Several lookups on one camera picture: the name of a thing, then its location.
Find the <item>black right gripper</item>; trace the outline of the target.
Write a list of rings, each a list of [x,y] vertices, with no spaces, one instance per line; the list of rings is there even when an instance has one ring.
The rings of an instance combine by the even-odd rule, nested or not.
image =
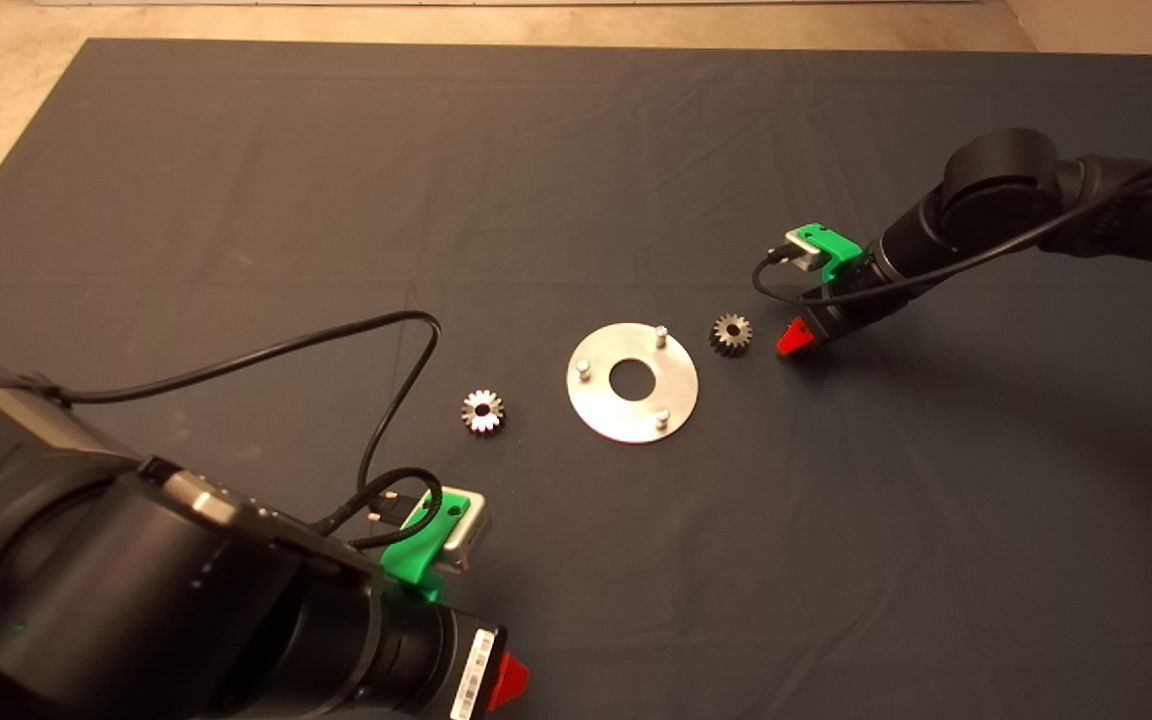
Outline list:
[[[801,300],[838,300],[855,293],[876,290],[901,281],[900,274],[888,274],[888,268],[876,255],[864,255],[849,268],[841,270],[829,283],[805,291]],[[820,344],[842,340],[850,334],[895,314],[909,304],[909,291],[886,291],[873,300],[856,300],[844,304],[806,306],[788,323],[774,343],[776,357],[799,357],[812,353]]]

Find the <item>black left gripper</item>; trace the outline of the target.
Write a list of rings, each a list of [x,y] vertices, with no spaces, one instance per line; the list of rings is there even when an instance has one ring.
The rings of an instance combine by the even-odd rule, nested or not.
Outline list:
[[[381,600],[372,707],[416,719],[484,719],[525,694],[506,626],[414,596]]]

